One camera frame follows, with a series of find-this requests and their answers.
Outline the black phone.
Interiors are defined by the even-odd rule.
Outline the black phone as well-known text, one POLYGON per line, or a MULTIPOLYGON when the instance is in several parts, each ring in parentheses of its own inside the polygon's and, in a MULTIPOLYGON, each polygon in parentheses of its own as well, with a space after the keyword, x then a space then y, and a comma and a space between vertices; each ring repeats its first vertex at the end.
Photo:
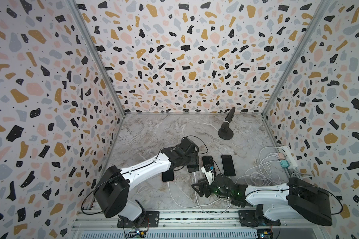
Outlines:
POLYGON ((224 175, 228 176, 228 177, 236 176, 232 156, 231 155, 222 155, 221 161, 222 161, 224 175))

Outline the phone pink case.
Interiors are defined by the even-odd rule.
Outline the phone pink case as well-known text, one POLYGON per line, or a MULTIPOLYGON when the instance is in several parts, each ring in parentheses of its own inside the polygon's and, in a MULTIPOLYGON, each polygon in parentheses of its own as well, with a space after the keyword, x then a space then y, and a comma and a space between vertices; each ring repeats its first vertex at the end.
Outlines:
POLYGON ((214 166, 213 157, 210 156, 210 155, 203 156, 203 157, 202 157, 202 165, 203 165, 203 166, 206 166, 206 165, 214 166))
POLYGON ((162 181, 163 182, 172 182, 174 181, 174 170, 170 169, 162 173, 162 181))

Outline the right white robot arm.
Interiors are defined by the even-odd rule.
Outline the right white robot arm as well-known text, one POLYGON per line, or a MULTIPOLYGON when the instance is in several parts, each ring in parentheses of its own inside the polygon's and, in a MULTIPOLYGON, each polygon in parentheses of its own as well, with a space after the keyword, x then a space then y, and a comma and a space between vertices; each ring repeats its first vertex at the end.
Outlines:
POLYGON ((193 184, 200 196, 211 195, 227 199, 233 206, 254 206, 256 214, 268 221, 306 219, 319 226, 332 226, 331 193, 299 178, 275 186, 252 186, 234 183, 218 174, 193 184))

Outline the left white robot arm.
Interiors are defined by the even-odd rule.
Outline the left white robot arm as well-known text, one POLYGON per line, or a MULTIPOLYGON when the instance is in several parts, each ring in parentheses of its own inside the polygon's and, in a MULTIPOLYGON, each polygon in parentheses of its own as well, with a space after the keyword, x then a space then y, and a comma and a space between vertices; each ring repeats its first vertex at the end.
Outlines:
POLYGON ((128 200, 129 192, 140 183, 177 167, 199 161, 199 147, 188 137, 174 147, 160 149, 152 158, 134 166, 109 167, 93 190, 93 195, 106 218, 122 216, 130 221, 142 217, 143 207, 128 200))

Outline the black microphone on stand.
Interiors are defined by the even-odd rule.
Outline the black microphone on stand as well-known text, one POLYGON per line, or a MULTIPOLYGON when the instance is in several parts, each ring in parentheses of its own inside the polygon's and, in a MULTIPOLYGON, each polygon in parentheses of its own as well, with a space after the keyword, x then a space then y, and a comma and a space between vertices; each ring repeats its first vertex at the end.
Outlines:
POLYGON ((218 136, 221 139, 230 140, 233 138, 234 133, 233 130, 230 128, 230 123, 232 122, 234 113, 235 113, 235 107, 231 108, 231 110, 228 112, 224 122, 222 123, 220 129, 218 130, 218 136))

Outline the teal charger plug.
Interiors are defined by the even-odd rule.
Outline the teal charger plug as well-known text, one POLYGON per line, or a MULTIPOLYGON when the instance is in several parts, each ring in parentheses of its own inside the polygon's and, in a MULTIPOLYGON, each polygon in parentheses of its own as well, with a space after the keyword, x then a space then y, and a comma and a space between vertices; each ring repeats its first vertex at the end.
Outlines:
POLYGON ((290 166, 287 160, 280 160, 280 165, 282 168, 288 168, 290 166))

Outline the pink charger plug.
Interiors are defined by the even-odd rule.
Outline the pink charger plug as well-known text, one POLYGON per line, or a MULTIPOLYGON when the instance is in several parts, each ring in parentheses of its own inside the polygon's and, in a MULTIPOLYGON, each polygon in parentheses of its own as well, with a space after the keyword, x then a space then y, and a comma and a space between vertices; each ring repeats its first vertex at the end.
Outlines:
POLYGON ((278 153, 278 158, 280 160, 284 160, 285 159, 285 155, 283 153, 278 153))

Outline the white power strip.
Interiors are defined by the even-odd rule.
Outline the white power strip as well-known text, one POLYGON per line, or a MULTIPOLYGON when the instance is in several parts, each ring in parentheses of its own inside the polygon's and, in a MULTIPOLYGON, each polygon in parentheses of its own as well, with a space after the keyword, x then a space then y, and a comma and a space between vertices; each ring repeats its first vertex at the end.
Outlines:
POLYGON ((287 146, 281 146, 279 151, 285 155, 285 159, 289 162, 290 168, 296 169, 298 163, 287 146))

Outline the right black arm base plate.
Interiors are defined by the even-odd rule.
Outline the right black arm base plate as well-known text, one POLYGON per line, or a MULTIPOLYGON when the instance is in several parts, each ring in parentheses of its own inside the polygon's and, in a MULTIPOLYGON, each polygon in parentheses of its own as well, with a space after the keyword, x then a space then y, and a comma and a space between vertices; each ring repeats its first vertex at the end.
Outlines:
POLYGON ((271 221, 256 210, 240 210, 238 211, 238 217, 242 227, 256 228, 281 225, 279 220, 271 221))

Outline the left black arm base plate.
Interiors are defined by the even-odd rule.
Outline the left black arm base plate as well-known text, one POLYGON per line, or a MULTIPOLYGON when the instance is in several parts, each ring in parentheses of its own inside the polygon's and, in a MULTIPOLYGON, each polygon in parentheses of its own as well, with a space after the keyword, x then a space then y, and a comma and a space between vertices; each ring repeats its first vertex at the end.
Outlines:
POLYGON ((160 212, 146 211, 136 220, 131 221, 126 217, 121 216, 118 220, 118 228, 157 228, 159 226, 160 212))

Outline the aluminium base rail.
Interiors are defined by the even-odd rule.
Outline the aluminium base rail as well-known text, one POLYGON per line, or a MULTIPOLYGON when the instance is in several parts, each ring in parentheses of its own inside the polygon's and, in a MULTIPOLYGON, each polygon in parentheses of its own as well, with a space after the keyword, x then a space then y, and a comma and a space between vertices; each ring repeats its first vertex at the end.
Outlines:
POLYGON ((157 228, 118 228, 119 218, 105 218, 98 211, 80 213, 72 226, 72 239, 328 239, 323 226, 305 219, 280 220, 280 226, 242 227, 239 209, 155 210, 157 228))

